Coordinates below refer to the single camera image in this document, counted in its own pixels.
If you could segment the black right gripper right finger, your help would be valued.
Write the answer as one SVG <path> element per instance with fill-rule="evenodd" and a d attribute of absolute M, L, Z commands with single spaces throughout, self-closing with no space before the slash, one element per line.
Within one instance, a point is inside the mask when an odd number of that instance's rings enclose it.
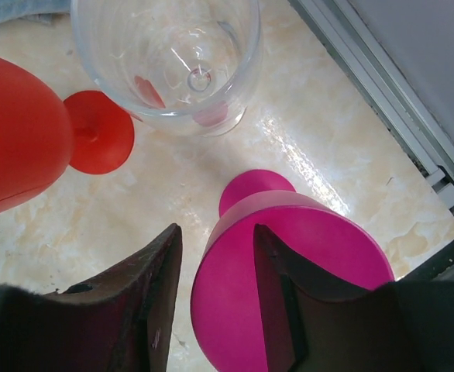
<path fill-rule="evenodd" d="M 271 371 L 454 371 L 454 281 L 393 281 L 367 290 L 293 251 L 268 227 L 255 228 L 280 275 L 294 359 Z"/>

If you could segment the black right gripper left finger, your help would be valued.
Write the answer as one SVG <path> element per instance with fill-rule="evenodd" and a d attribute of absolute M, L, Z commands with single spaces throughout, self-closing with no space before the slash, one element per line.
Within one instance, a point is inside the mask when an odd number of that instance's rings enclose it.
<path fill-rule="evenodd" d="M 0 371 L 166 370 L 182 251 L 173 224 L 62 293 L 0 284 Z"/>

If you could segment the pink wine glass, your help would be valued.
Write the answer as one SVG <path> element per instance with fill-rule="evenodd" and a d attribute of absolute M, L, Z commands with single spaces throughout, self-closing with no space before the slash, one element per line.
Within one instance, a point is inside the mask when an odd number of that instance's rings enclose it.
<path fill-rule="evenodd" d="M 248 170 L 232 179 L 218 213 L 191 292 L 194 334 L 216 370 L 269 370 L 271 341 L 281 348 L 281 370 L 294 359 L 282 280 L 256 246 L 256 226 L 268 227 L 296 253 L 361 288 L 394 279 L 366 231 L 271 170 Z"/>

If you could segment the red wine glass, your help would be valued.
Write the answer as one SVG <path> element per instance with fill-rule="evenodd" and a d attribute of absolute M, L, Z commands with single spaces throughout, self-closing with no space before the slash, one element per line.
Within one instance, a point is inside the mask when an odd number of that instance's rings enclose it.
<path fill-rule="evenodd" d="M 0 213 L 45 191 L 67 167 L 86 174 L 116 170 L 134 139 L 131 115 L 102 92 L 62 100 L 0 58 Z"/>

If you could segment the clear wine glass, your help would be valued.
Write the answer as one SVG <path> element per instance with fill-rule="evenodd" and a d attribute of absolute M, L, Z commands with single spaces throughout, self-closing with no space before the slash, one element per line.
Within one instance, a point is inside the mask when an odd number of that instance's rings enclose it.
<path fill-rule="evenodd" d="M 81 63 L 114 103 L 175 136 L 242 120 L 263 59 L 257 1 L 73 1 Z"/>

